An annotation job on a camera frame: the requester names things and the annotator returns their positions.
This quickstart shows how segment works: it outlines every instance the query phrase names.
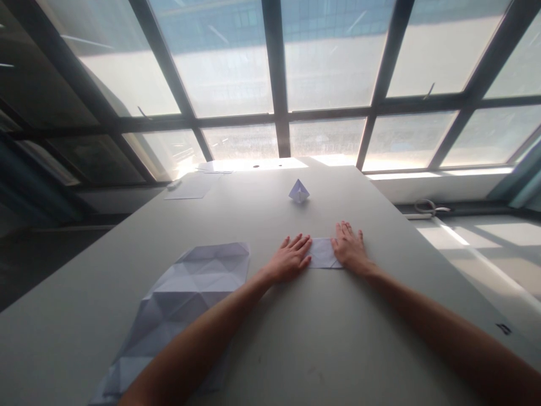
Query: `paper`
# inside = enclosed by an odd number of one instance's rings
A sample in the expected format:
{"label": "paper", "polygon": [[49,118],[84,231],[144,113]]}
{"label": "paper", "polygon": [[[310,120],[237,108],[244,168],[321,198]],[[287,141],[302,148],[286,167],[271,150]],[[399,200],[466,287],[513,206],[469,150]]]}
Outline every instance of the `paper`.
{"label": "paper", "polygon": [[312,239],[312,246],[306,255],[312,256],[308,268],[343,268],[334,256],[331,239]]}
{"label": "paper", "polygon": [[310,193],[308,193],[300,179],[297,179],[293,189],[291,189],[291,192],[289,192],[289,197],[291,197],[297,203],[302,203],[308,198],[308,196],[310,196]]}
{"label": "paper", "polygon": [[196,173],[182,178],[174,190],[168,191],[164,200],[203,198],[222,176],[222,173]]}
{"label": "paper", "polygon": [[[91,405],[116,404],[139,373],[177,334],[246,281],[245,242],[195,247],[183,254],[141,301],[134,324]],[[229,349],[199,392],[221,388]]]}

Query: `window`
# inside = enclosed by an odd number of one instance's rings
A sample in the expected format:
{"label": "window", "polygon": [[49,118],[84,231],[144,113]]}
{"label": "window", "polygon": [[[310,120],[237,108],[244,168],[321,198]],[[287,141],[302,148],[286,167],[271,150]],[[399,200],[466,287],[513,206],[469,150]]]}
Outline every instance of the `window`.
{"label": "window", "polygon": [[273,113],[260,0],[150,0],[197,117]]}
{"label": "window", "polygon": [[509,0],[415,0],[388,97],[462,91]]}
{"label": "window", "polygon": [[504,164],[541,124],[541,106],[476,110],[442,166]]}
{"label": "window", "polygon": [[274,124],[203,129],[216,160],[278,158]]}
{"label": "window", "polygon": [[329,164],[355,165],[365,121],[355,118],[292,122],[289,124],[291,156],[312,156]]}
{"label": "window", "polygon": [[1,98],[39,129],[97,124],[4,3],[0,16]]}
{"label": "window", "polygon": [[121,117],[179,113],[128,0],[37,0]]}
{"label": "window", "polygon": [[62,137],[48,141],[93,183],[144,182],[107,135]]}
{"label": "window", "polygon": [[179,179],[206,162],[192,130],[124,134],[124,138],[159,182]]}
{"label": "window", "polygon": [[485,98],[541,94],[541,12],[507,59]]}
{"label": "window", "polygon": [[427,167],[455,117],[456,112],[378,117],[362,170]]}
{"label": "window", "polygon": [[393,5],[282,2],[289,111],[370,105]]}
{"label": "window", "polygon": [[17,144],[64,185],[74,186],[80,184],[76,177],[59,164],[59,162],[40,145],[33,143],[32,141],[18,141]]}

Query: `left hand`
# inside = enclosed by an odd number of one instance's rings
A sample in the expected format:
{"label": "left hand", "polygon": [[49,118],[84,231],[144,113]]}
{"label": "left hand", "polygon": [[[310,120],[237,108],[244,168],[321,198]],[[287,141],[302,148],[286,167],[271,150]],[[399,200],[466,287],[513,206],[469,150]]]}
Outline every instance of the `left hand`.
{"label": "left hand", "polygon": [[289,282],[301,274],[310,264],[312,257],[304,257],[310,246],[310,236],[303,237],[302,233],[290,240],[289,236],[283,241],[280,248],[259,272],[269,277],[272,283]]}

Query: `gray table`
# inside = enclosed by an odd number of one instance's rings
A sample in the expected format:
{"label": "gray table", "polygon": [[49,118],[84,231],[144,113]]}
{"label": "gray table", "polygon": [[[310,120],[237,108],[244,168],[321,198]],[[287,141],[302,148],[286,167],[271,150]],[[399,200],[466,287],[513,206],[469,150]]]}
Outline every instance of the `gray table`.
{"label": "gray table", "polygon": [[[288,198],[297,178],[311,193]],[[362,228],[369,254],[537,370],[541,357],[354,167],[236,172],[202,200],[143,206],[0,314],[0,403],[84,405],[150,286],[184,251],[250,243],[249,277],[286,235]],[[464,386],[377,294],[344,270],[273,288],[233,342],[225,387],[193,404],[471,404]]]}

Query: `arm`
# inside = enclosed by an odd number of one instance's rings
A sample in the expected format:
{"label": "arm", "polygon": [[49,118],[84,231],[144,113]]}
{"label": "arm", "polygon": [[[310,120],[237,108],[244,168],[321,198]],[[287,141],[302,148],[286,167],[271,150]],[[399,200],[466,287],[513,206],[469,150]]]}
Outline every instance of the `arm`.
{"label": "arm", "polygon": [[203,382],[259,299],[274,284],[300,275],[310,236],[287,237],[278,252],[247,283],[231,293],[176,336],[139,374],[119,406],[183,404]]}
{"label": "arm", "polygon": [[439,303],[402,285],[366,256],[362,231],[336,224],[338,261],[391,304],[462,379],[492,403],[541,404],[541,375],[491,336]]}

